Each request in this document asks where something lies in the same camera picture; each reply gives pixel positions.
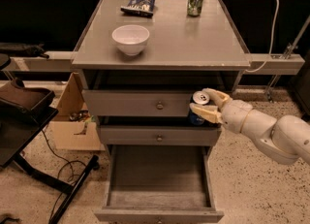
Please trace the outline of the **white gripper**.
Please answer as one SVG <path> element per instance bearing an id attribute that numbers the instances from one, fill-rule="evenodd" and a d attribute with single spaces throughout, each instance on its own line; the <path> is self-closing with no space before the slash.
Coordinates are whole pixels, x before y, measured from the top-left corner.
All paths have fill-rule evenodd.
<path id="1" fill-rule="evenodd" d="M 202 91 L 209 95 L 216 106 L 191 103 L 190 110 L 211 123 L 223 123 L 227 130 L 240 133 L 243 122 L 253 106 L 241 100 L 232 100 L 230 95 L 213 88 L 204 88 Z"/>

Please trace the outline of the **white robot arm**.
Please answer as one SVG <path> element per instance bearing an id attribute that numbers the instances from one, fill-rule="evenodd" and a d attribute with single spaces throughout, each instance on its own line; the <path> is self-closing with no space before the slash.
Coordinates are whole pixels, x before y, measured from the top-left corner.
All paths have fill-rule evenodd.
<path id="1" fill-rule="evenodd" d="M 195 92 L 193 97 L 189 108 L 194 114 L 242 134 L 272 160 L 292 165 L 301 158 L 310 164 L 310 125 L 304 120 L 293 115 L 277 119 L 212 88 Z"/>

